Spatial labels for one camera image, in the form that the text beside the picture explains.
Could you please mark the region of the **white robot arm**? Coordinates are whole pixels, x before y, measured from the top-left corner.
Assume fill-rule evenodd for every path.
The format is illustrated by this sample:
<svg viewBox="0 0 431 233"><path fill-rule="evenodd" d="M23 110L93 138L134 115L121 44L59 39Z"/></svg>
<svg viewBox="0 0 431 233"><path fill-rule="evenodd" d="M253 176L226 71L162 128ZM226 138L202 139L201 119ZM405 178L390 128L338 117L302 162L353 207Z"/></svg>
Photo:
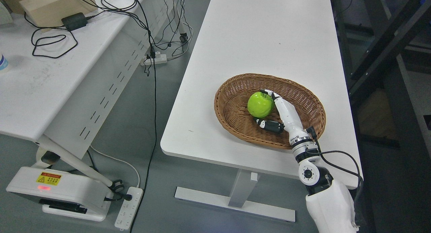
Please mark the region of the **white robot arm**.
<svg viewBox="0 0 431 233"><path fill-rule="evenodd" d="M300 181L306 186L306 206L320 233L356 233L354 200L347 186L332 177L329 170L316 165L320 159L317 144L308 135L289 139L299 164Z"/></svg>

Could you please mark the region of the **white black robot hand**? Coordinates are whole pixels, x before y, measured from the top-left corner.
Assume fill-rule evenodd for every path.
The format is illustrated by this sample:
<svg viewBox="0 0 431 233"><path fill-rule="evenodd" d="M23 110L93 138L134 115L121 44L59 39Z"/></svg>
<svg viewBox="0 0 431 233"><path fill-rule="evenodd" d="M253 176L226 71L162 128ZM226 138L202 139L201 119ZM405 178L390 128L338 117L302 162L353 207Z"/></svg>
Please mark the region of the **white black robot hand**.
<svg viewBox="0 0 431 233"><path fill-rule="evenodd" d="M260 128L276 133L281 133L283 130L285 130L289 134L289 143L291 145L302 140L311 140L311 137L303 128L303 124L295 107L290 102L283 99L274 91L261 89L260 92L271 96L282 121L279 123L277 121L264 120L254 117L255 123Z"/></svg>

